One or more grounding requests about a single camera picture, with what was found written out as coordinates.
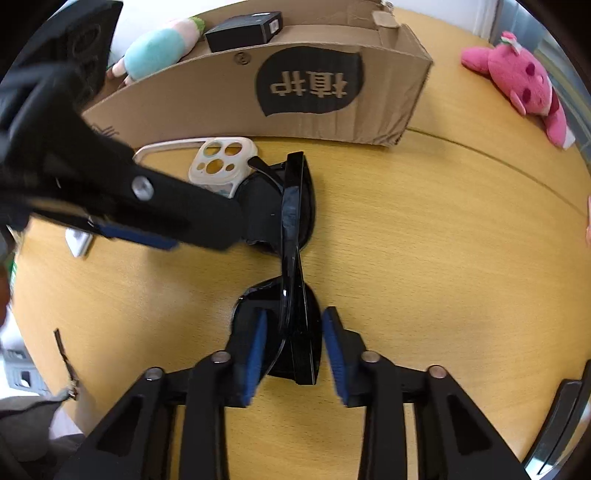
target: white wall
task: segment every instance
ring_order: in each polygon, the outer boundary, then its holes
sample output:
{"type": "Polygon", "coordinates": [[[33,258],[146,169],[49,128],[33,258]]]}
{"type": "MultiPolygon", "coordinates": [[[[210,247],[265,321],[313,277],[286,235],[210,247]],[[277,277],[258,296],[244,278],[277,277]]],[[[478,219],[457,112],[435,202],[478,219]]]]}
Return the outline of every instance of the white wall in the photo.
{"type": "Polygon", "coordinates": [[[498,0],[390,0],[394,6],[439,18],[485,38],[491,34],[498,0]]]}
{"type": "MultiPolygon", "coordinates": [[[[121,11],[121,17],[111,47],[114,59],[121,58],[129,45],[141,34],[153,30],[170,20],[190,17],[224,5],[237,3],[237,1],[123,0],[123,10],[121,11]]],[[[391,1],[396,7],[431,15],[483,38],[489,37],[498,2],[498,0],[391,1]]]]}

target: blue gripper pad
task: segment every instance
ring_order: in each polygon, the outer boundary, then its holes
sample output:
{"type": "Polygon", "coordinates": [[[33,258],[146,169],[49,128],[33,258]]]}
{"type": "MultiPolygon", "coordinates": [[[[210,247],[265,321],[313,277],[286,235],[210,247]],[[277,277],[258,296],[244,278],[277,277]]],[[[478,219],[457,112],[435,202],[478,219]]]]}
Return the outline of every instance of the blue gripper pad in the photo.
{"type": "Polygon", "coordinates": [[[256,387],[261,379],[262,359],[265,353],[267,341],[267,312],[261,310],[258,318],[258,325],[251,343],[251,350],[245,365],[244,392],[242,403],[249,406],[256,392],[256,387]]]}
{"type": "Polygon", "coordinates": [[[99,225],[98,227],[103,235],[107,237],[120,238],[128,242],[159,248],[160,250],[171,250],[178,245],[178,242],[171,238],[152,235],[151,233],[144,233],[138,230],[115,225],[99,225]]]}
{"type": "Polygon", "coordinates": [[[347,389],[345,359],[328,309],[322,314],[322,331],[324,334],[324,344],[329,354],[330,368],[335,379],[336,393],[343,404],[347,405],[349,402],[349,391],[347,389]]]}

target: cardboard box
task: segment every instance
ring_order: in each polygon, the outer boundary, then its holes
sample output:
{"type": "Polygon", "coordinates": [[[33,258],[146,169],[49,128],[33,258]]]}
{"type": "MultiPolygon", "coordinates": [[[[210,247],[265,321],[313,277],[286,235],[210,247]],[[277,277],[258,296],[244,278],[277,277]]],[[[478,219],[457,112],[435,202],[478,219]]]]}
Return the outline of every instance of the cardboard box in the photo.
{"type": "Polygon", "coordinates": [[[248,0],[202,15],[210,28],[281,11],[268,44],[211,53],[200,41],[182,62],[85,112],[98,131],[134,148],[233,135],[394,145],[432,59],[406,25],[374,0],[248,0]]]}

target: metal screw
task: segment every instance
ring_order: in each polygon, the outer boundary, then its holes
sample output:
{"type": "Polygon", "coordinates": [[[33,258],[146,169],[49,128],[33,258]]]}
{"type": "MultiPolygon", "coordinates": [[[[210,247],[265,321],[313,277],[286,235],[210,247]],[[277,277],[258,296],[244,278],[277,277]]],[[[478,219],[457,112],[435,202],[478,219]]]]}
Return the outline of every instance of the metal screw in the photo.
{"type": "Polygon", "coordinates": [[[441,365],[433,365],[432,367],[429,367],[429,375],[433,378],[445,378],[447,376],[447,370],[441,365]]]}
{"type": "Polygon", "coordinates": [[[143,176],[139,176],[133,179],[131,182],[131,189],[134,191],[135,196],[142,202],[147,202],[154,196],[154,187],[150,181],[143,176]]]}
{"type": "Polygon", "coordinates": [[[146,380],[160,380],[162,378],[162,375],[164,375],[164,370],[162,370],[159,367],[152,367],[152,368],[148,368],[146,370],[146,380]]]}
{"type": "Polygon", "coordinates": [[[231,357],[232,356],[225,350],[220,350],[219,352],[215,352],[212,355],[212,362],[215,364],[225,364],[228,360],[231,359],[231,357]]]}
{"type": "Polygon", "coordinates": [[[239,65],[248,65],[251,62],[251,58],[252,57],[250,56],[250,54],[244,51],[241,51],[234,55],[234,61],[239,65]]]}
{"type": "Polygon", "coordinates": [[[366,350],[361,354],[361,360],[369,364],[374,364],[379,361],[379,353],[372,350],[366,350]]]}

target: white label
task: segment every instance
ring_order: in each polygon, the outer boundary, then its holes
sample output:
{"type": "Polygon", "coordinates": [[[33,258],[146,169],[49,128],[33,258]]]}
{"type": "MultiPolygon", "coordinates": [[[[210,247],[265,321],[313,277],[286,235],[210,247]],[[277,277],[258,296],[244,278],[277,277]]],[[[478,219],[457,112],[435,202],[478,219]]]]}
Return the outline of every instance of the white label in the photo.
{"type": "Polygon", "coordinates": [[[271,29],[271,35],[279,30],[279,20],[275,19],[269,24],[269,28],[271,29]]]}

